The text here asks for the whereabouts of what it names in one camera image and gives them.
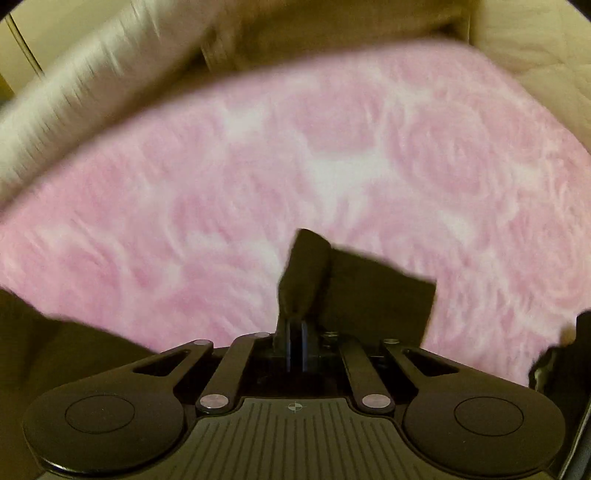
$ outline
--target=pink bed sheet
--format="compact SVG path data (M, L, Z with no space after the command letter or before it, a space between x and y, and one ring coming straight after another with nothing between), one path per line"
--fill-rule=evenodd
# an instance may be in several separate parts
M273 331L297 228L437 281L424 347L525 384L591 306L591 158L478 52L244 75L104 133L0 225L0 285L161 351Z

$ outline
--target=gray ribbed plate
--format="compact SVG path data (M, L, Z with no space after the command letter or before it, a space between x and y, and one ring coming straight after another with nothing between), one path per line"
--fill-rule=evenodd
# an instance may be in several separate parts
M45 474L43 480L59 477ZM391 421L344 398L247 398L197 422L187 441L129 480L452 480L417 457ZM545 473L531 477L549 480Z

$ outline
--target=pink floral fabric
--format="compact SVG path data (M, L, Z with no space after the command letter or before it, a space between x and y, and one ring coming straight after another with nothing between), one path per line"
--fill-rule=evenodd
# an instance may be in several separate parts
M0 225L0 285L155 350L273 331L297 228L437 281L424 347L518 383L591 306L591 158L478 52L415 41L195 91Z

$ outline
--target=pink fabric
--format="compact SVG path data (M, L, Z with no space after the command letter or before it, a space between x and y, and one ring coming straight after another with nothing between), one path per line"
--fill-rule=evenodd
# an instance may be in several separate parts
M437 280L424 347L525 383L591 306L591 158L479 53L249 74L82 147L0 226L0 284L155 350L273 331L299 227Z

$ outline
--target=metal rivet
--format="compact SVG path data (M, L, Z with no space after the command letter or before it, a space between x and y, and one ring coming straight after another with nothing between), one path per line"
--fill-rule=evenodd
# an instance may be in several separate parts
M225 395L220 395L219 393L212 393L209 395L205 395L204 397L199 400L199 403L203 405L205 408L211 408L212 410L215 408L222 408L228 405L230 401L228 397Z
M367 408L386 408L392 401L386 395L372 393L371 395L364 396L361 399L361 403Z

